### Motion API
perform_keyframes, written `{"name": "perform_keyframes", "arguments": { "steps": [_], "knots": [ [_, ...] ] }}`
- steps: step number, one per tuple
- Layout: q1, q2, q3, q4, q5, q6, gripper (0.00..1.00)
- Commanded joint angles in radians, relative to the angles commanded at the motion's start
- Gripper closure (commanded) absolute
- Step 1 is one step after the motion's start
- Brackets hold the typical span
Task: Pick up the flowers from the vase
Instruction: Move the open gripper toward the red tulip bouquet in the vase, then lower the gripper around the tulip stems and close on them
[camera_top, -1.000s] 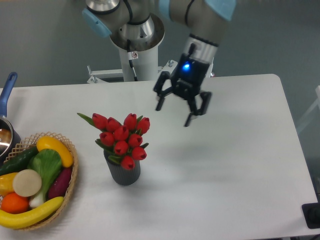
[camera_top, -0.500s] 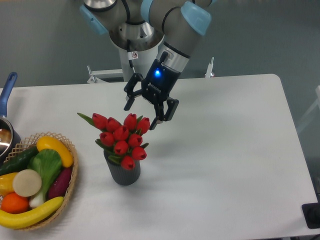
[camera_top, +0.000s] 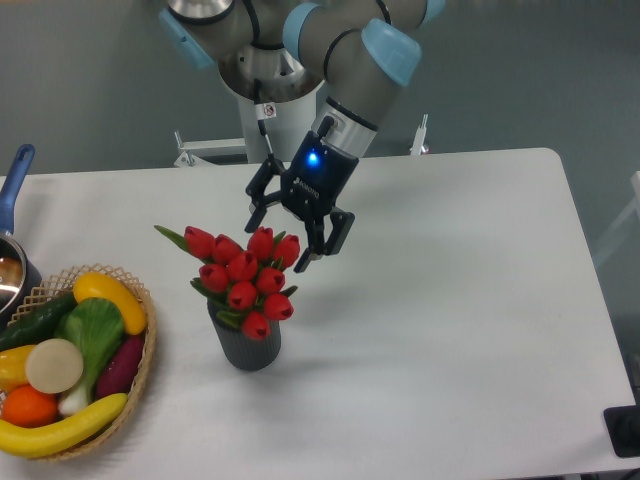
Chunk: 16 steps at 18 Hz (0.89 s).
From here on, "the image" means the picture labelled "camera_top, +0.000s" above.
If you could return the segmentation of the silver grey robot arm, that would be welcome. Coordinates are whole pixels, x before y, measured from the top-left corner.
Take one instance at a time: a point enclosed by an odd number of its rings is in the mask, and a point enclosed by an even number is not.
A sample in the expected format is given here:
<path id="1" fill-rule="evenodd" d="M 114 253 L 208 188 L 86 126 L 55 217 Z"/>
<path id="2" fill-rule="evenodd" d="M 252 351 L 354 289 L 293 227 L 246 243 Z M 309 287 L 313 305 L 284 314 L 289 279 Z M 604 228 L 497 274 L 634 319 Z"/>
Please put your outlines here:
<path id="1" fill-rule="evenodd" d="M 337 198 L 421 60 L 411 32 L 440 1 L 170 1 L 160 19 L 197 66 L 235 95 L 255 231 L 269 207 L 303 222 L 296 263 L 339 253 L 354 223 Z"/>

